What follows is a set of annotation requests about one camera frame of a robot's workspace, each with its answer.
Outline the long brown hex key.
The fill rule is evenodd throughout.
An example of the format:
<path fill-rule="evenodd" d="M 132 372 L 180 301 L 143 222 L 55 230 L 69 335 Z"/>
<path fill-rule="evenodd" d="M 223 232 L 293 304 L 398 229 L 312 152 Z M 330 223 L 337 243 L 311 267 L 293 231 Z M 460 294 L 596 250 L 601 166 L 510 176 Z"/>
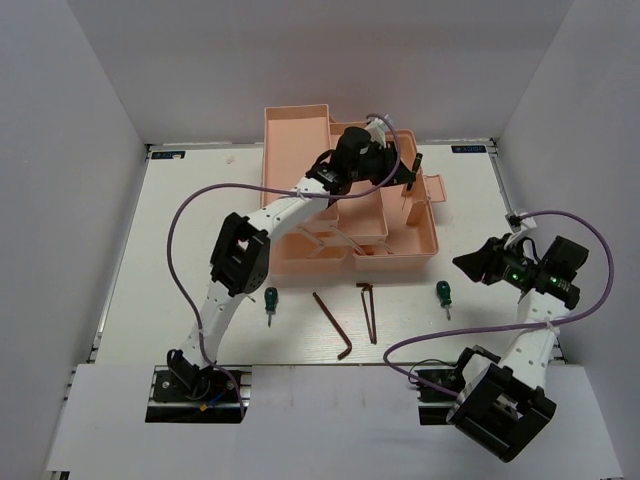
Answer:
<path fill-rule="evenodd" d="M 321 299 L 320 295 L 317 292 L 313 292 L 312 296 L 313 296 L 316 304 L 319 306 L 319 308 L 321 309 L 323 314 L 329 320 L 330 324 L 332 325 L 334 330 L 337 332 L 337 334 L 339 335 L 339 337 L 342 339 L 342 341 L 345 344 L 344 350 L 337 355 L 337 360 L 338 361 L 342 361 L 346 357 L 348 357 L 350 355 L 350 353 L 352 352 L 352 348 L 353 348 L 352 341 L 349 338 L 349 336 L 346 334 L 346 332 L 344 331 L 342 326 L 338 323 L 337 319 L 334 317 L 334 315 L 328 309 L 328 307 L 325 304 L 325 302 Z"/>

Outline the green stubby screwdriver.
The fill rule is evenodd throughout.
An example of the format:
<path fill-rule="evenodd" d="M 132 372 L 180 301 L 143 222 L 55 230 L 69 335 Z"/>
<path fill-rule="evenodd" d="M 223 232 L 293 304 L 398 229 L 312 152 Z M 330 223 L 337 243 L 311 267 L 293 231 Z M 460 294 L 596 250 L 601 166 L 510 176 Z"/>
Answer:
<path fill-rule="evenodd" d="M 436 283 L 436 295 L 440 306 L 444 309 L 448 321 L 451 320 L 450 308 L 452 305 L 451 287 L 446 280 L 440 280 Z"/>
<path fill-rule="evenodd" d="M 267 315 L 268 327 L 272 325 L 273 316 L 276 314 L 279 294 L 276 287 L 267 287 L 264 291 L 265 312 Z"/>

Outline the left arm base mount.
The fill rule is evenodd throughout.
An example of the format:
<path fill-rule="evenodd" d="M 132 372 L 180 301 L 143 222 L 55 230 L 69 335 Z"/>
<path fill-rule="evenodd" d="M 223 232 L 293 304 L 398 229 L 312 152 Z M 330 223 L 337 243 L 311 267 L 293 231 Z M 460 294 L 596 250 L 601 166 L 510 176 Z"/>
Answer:
<path fill-rule="evenodd" d="M 211 371 L 188 392 L 166 366 L 154 369 L 145 422 L 148 424 L 240 424 L 240 402 L 231 380 Z"/>

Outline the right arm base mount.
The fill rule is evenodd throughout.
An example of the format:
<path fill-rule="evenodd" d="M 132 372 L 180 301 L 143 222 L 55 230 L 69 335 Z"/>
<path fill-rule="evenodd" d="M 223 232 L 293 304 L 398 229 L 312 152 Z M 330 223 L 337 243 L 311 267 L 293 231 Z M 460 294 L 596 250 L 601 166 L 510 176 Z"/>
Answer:
<path fill-rule="evenodd" d="M 455 362 L 427 359 L 411 367 L 408 381 L 417 391 L 421 426 L 445 426 L 455 399 L 475 385 Z"/>

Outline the pink plastic toolbox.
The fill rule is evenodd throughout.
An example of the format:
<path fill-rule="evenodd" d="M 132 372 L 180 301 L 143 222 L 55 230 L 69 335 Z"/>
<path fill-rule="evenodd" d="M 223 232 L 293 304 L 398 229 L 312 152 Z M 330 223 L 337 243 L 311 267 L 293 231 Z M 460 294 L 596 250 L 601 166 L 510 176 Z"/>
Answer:
<path fill-rule="evenodd" d="M 269 190 L 261 203 L 274 201 L 278 189 L 292 188 L 348 126 L 323 104 L 266 108 L 262 183 Z M 446 199 L 442 178 L 419 173 L 411 187 L 360 197 L 370 186 L 355 184 L 353 199 L 338 201 L 279 240 L 270 253 L 271 273 L 423 268 L 439 251 L 432 206 Z"/>

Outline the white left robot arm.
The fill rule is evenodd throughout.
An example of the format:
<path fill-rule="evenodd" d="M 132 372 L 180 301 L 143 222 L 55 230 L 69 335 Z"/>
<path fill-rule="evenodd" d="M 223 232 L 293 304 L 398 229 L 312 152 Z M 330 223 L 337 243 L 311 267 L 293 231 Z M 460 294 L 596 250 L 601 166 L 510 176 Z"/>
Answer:
<path fill-rule="evenodd" d="M 222 338 L 242 301 L 268 276 L 270 252 L 283 236 L 341 200 L 367 181 L 366 195 L 415 181 L 401 160 L 397 133 L 387 117 L 370 114 L 365 127 L 348 127 L 333 149 L 322 153 L 299 182 L 276 190 L 276 199 L 245 216 L 230 213 L 220 228 L 210 257 L 210 283 L 203 305 L 189 299 L 195 325 L 186 341 L 167 354 L 169 371 L 188 398 L 199 399 L 211 387 L 211 374 Z"/>

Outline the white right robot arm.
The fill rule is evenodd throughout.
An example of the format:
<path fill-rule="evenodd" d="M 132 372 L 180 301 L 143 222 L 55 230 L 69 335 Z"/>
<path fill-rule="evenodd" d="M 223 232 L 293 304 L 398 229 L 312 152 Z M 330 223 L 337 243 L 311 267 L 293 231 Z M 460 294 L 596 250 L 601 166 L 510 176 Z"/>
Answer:
<path fill-rule="evenodd" d="M 451 374 L 458 394 L 446 420 L 501 461 L 514 460 L 551 421 L 556 405 L 545 393 L 546 369 L 558 331 L 552 322 L 573 310 L 580 290 L 573 280 L 587 248 L 558 236 L 540 260 L 526 257 L 521 243 L 492 237 L 476 252 L 454 258 L 470 280 L 517 288 L 517 324 L 522 327 L 502 356 L 466 349 Z M 475 354 L 482 368 L 469 363 Z"/>

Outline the black green slim screwdriver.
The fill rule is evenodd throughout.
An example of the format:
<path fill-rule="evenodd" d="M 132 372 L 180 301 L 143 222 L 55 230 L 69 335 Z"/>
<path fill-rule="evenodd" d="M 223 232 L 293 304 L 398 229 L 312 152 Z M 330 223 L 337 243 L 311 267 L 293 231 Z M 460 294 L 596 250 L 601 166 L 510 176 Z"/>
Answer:
<path fill-rule="evenodd" d="M 414 157 L 414 161 L 411 167 L 412 179 L 404 186 L 404 189 L 402 191 L 402 207 L 405 207 L 407 199 L 412 195 L 413 186 L 417 180 L 418 171 L 420 170 L 422 159 L 423 155 L 421 153 L 417 153 Z"/>

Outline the thick brown hex key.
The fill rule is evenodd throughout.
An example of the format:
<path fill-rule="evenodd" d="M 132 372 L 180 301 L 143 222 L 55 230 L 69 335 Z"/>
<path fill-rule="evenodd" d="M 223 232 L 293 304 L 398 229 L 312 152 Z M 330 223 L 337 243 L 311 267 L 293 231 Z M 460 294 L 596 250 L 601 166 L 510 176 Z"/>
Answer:
<path fill-rule="evenodd" d="M 377 329 L 373 285 L 370 283 L 359 282 L 356 284 L 356 287 L 360 289 L 361 303 L 363 306 L 369 341 L 371 344 L 376 345 Z"/>

